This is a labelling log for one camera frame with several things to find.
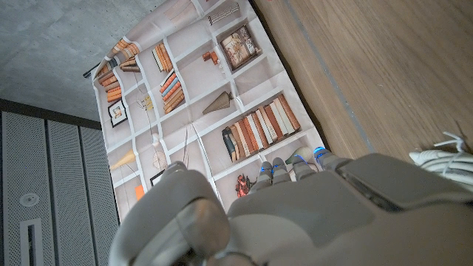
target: wooden floor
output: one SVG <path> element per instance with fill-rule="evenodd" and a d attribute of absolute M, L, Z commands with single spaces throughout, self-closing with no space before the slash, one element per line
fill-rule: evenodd
<path fill-rule="evenodd" d="M 256 0 L 339 156 L 473 140 L 473 1 Z"/>

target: bookshelf printed fabric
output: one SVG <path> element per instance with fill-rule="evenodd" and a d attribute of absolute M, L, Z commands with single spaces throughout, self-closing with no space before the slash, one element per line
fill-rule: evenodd
<path fill-rule="evenodd" d="M 284 95 L 278 96 L 267 106 L 222 130 L 223 143 L 232 162 L 267 149 L 299 130 L 299 124 Z"/>
<path fill-rule="evenodd" d="M 227 207 L 225 194 L 236 197 L 235 178 L 251 174 L 259 160 L 285 157 L 299 144 L 323 145 L 249 1 L 167 0 L 117 41 L 93 86 L 107 154 L 131 146 L 140 156 L 138 180 L 157 174 L 145 154 L 152 150 L 148 132 L 159 132 L 167 163 L 187 157 L 214 179 Z M 154 105 L 149 112 L 137 101 L 143 96 Z M 110 109 L 113 120 L 122 112 L 129 121 L 112 128 L 107 107 L 120 102 L 123 111 Z M 123 173 L 111 175 L 118 180 Z"/>
<path fill-rule="evenodd" d="M 242 66 L 256 55 L 256 47 L 246 26 L 240 27 L 234 33 L 220 42 L 232 70 Z"/>

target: gray wall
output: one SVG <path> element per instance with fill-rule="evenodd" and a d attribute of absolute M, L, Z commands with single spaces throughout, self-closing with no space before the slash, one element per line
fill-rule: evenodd
<path fill-rule="evenodd" d="M 101 131 L 2 112 L 1 147 L 3 265 L 107 265 L 118 215 Z"/>

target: printed picture frame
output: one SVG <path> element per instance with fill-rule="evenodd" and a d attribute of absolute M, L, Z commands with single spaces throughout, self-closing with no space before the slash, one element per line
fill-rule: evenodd
<path fill-rule="evenodd" d="M 109 106 L 109 116 L 112 128 L 128 120 L 128 117 L 126 116 L 126 108 L 121 99 Z"/>

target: bookshelf backdrop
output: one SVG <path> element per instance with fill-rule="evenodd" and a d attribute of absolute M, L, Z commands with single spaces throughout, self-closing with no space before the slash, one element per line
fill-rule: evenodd
<path fill-rule="evenodd" d="M 191 4 L 190 11 L 186 2 Z M 183 13 L 188 18 L 179 19 L 180 28 L 176 24 L 166 27 L 165 22 L 169 20 L 163 18 L 163 14 L 175 7 L 187 10 Z M 223 16 L 229 9 L 232 13 Z M 214 19 L 212 25 L 209 16 Z M 150 23 L 161 28 L 143 26 Z M 248 29 L 258 53 L 233 69 L 220 42 L 242 26 Z M 311 149 L 323 146 L 260 20 L 246 0 L 169 0 L 136 28 L 123 40 L 135 44 L 136 48 L 130 50 L 139 49 L 138 53 L 131 54 L 133 56 L 130 56 L 132 52 L 127 55 L 125 52 L 109 53 L 97 68 L 92 82 L 109 164 L 116 164 L 129 151 L 135 155 L 134 160 L 110 171 L 121 219 L 139 199 L 136 187 L 141 186 L 146 193 L 152 188 L 152 182 L 159 181 L 159 177 L 153 177 L 174 161 L 184 161 L 189 169 L 203 173 L 224 209 L 228 210 L 237 198 L 235 185 L 240 174 L 253 182 L 263 161 L 271 162 L 275 157 L 285 160 L 301 146 Z M 157 62 L 154 51 L 159 44 L 169 56 L 172 72 L 180 82 L 179 90 L 183 95 L 170 112 L 164 108 L 161 84 L 172 73 L 161 69 L 163 66 Z M 207 52 L 218 58 L 217 64 L 211 57 L 206 61 L 203 59 Z M 107 59 L 115 60 L 112 65 L 116 67 L 111 72 L 117 79 L 126 108 L 127 119 L 115 126 L 109 114 L 109 106 L 113 104 L 109 102 L 110 93 L 99 82 L 107 70 L 102 69 L 111 66 L 107 65 Z M 139 72 L 120 68 L 120 64 L 130 59 L 134 60 L 132 63 L 136 64 Z M 223 92 L 232 97 L 229 107 L 204 115 L 204 109 Z M 260 106 L 269 105 L 280 95 L 284 95 L 300 128 L 274 141 L 266 149 L 232 161 L 222 130 Z"/>

